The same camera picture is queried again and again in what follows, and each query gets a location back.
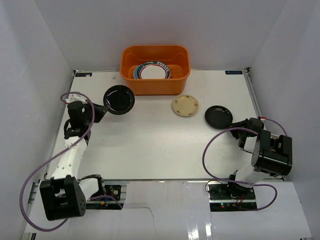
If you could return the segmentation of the black plate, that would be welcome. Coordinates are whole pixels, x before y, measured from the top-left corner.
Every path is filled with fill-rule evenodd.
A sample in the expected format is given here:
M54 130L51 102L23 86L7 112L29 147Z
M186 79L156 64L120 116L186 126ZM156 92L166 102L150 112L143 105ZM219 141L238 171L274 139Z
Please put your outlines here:
M213 105L205 111L204 119L212 128L224 130L232 125L233 115L226 107Z
M113 115L128 113L135 104L133 91L125 85L110 87L103 96L103 105L108 107L108 112Z

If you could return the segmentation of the blue plate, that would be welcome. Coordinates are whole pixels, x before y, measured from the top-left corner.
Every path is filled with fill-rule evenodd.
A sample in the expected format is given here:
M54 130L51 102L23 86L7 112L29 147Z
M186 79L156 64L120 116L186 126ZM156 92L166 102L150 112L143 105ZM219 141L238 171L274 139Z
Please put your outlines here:
M138 79L138 67L139 67L139 66L137 66L137 67L134 69L134 71L133 71L133 78L134 78L134 79Z

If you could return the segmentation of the green rimmed white plate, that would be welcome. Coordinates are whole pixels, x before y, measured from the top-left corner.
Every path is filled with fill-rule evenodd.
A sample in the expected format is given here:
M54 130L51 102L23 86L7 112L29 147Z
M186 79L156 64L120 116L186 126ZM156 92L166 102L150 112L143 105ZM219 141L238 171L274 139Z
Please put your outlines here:
M169 79L170 68L161 61L148 61L138 65L137 77L142 80Z

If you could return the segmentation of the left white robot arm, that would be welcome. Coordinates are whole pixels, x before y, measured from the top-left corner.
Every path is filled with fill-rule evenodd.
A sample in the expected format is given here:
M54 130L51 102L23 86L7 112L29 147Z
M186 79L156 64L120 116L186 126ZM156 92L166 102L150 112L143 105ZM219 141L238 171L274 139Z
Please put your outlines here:
M100 122L108 110L108 106L79 100L67 105L69 118L63 126L65 152L50 179L42 181L39 187L49 221L81 217L91 197L99 200L105 196L106 187L101 175L79 179L78 171L91 137L90 126Z

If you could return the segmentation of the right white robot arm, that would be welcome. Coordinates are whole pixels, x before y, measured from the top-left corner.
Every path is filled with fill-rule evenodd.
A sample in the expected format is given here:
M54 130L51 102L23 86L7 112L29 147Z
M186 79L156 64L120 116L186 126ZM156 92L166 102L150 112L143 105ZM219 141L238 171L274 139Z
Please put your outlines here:
M245 149L247 138L256 137L251 161L244 168L229 176L226 195L236 200L257 182L266 177L287 176L293 166L293 141L287 132L276 136L265 130L264 120L279 124L273 119L259 116L230 125L231 135L238 140L241 150Z

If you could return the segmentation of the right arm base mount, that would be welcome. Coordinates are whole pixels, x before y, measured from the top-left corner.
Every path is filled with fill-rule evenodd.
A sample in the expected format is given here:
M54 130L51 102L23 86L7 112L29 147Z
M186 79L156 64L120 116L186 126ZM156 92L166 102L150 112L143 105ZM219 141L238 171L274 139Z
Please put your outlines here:
M210 211L243 212L256 211L257 201L253 188L235 188L230 184L211 182L205 185L208 193Z

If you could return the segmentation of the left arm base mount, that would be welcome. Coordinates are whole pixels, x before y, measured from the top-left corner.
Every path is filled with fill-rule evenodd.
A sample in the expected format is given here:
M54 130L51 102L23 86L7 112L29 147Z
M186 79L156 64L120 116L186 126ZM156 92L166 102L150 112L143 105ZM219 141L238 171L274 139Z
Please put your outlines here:
M87 210L121 210L121 185L105 185L86 203Z

